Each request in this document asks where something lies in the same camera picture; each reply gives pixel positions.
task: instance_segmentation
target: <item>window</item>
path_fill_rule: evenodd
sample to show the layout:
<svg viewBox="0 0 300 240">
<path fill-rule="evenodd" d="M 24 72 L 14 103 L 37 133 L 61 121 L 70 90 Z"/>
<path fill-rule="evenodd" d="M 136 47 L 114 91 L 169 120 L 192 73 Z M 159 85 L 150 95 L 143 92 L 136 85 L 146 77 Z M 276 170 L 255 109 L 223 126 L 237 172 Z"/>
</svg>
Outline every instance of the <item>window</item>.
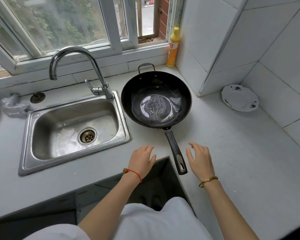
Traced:
<svg viewBox="0 0 300 240">
<path fill-rule="evenodd" d="M 138 48 L 145 43 L 140 39 L 158 37 L 161 1 L 0 0 L 0 65 L 15 75 L 47 69 L 51 56 L 70 45 L 89 49 L 95 58 Z M 166 8 L 169 2 L 178 0 L 165 0 Z M 157 40 L 167 42 L 165 36 Z M 84 59 L 80 54 L 69 56 L 64 63 Z"/>
</svg>

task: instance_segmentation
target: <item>sink drain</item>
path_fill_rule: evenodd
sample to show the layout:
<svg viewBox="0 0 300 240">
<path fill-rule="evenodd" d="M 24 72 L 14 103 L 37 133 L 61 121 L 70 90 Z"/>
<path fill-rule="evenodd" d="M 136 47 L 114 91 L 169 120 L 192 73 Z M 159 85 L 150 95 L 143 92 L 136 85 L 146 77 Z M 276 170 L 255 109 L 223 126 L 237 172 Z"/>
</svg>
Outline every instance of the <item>sink drain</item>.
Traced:
<svg viewBox="0 0 300 240">
<path fill-rule="evenodd" d="M 95 129 L 87 128 L 79 133 L 78 141 L 82 145 L 88 145 L 92 143 L 96 139 L 96 137 L 97 132 L 95 131 Z"/>
</svg>

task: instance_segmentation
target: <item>countertop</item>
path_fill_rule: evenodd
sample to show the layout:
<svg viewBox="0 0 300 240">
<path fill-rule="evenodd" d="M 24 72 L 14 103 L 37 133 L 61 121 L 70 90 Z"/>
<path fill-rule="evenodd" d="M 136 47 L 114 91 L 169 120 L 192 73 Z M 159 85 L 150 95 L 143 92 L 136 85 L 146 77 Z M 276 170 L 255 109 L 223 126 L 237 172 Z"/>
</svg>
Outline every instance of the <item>countertop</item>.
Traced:
<svg viewBox="0 0 300 240">
<path fill-rule="evenodd" d="M 183 79 L 174 67 L 156 67 Z M 135 76 L 130 72 L 107 78 L 121 93 Z M 95 86 L 99 80 L 92 81 Z M 32 108 L 60 104 L 90 95 L 76 84 L 45 92 Z M 237 112 L 223 103 L 220 92 L 204 97 L 192 94 L 188 116 L 172 127 L 188 173 L 179 176 L 198 219 L 212 237 L 222 239 L 204 189 L 186 160 L 189 141 L 208 146 L 216 175 L 241 214 L 260 239 L 277 239 L 300 225 L 300 147 L 261 108 Z M 29 103 L 30 96 L 22 102 Z M 0 110 L 0 218 L 39 202 L 116 175 L 128 165 L 141 145 L 154 145 L 157 159 L 172 153 L 161 129 L 141 126 L 127 117 L 132 141 L 28 176 L 18 176 L 25 119 L 10 118 Z"/>
</svg>

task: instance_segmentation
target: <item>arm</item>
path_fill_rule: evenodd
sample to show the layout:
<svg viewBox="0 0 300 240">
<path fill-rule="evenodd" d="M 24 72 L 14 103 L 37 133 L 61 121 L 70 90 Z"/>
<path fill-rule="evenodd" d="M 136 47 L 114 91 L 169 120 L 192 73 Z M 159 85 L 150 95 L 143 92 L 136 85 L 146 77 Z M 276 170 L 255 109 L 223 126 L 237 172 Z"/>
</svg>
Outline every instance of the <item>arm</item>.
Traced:
<svg viewBox="0 0 300 240">
<path fill-rule="evenodd" d="M 186 149 L 186 153 L 190 167 L 197 178 L 202 182 L 215 176 L 209 149 L 196 143 L 190 142 L 189 144 L 194 149 L 195 159 L 189 148 Z M 214 179 L 204 183 L 204 188 L 216 214 L 224 240 L 259 240 L 230 200 L 219 180 Z"/>
<path fill-rule="evenodd" d="M 150 159 L 154 146 L 142 146 L 133 151 L 128 168 L 137 172 L 143 179 L 156 161 L 156 155 Z M 91 240 L 109 239 L 117 226 L 119 216 L 132 191 L 140 183 L 137 174 L 124 174 L 119 183 L 89 212 L 79 223 Z"/>
</svg>

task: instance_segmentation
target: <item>faucet spout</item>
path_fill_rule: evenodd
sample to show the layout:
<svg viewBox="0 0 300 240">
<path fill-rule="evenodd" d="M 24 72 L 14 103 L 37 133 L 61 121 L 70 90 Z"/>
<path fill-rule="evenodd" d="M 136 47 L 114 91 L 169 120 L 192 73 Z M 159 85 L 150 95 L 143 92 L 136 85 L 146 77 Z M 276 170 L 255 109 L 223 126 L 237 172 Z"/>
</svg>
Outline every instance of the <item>faucet spout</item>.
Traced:
<svg viewBox="0 0 300 240">
<path fill-rule="evenodd" d="M 107 100 L 112 100 L 114 98 L 114 95 L 112 94 L 112 91 L 110 89 L 109 84 L 105 81 L 101 70 L 95 60 L 95 58 L 93 57 L 92 53 L 90 51 L 88 51 L 87 49 L 81 47 L 81 46 L 68 46 L 68 47 L 64 47 L 60 50 L 58 50 L 51 59 L 50 62 L 50 66 L 49 66 L 49 77 L 51 80 L 57 80 L 57 65 L 59 63 L 59 61 L 62 59 L 62 57 L 64 57 L 65 55 L 68 55 L 70 53 L 81 53 L 86 55 L 89 60 L 91 61 L 94 70 L 96 71 L 97 76 L 100 79 L 100 82 L 102 84 L 101 88 L 98 90 L 102 90 L 103 92 L 99 92 L 98 95 L 105 95 Z"/>
</svg>

